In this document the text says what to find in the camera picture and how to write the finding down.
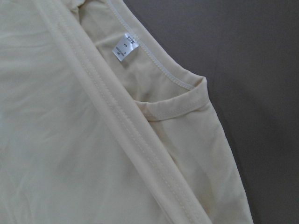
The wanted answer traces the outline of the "beige long-sleeve printed shirt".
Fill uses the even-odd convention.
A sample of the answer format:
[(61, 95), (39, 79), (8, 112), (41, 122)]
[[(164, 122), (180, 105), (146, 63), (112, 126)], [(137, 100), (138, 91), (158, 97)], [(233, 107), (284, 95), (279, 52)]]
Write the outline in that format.
[(0, 221), (253, 219), (206, 78), (122, 0), (3, 0)]

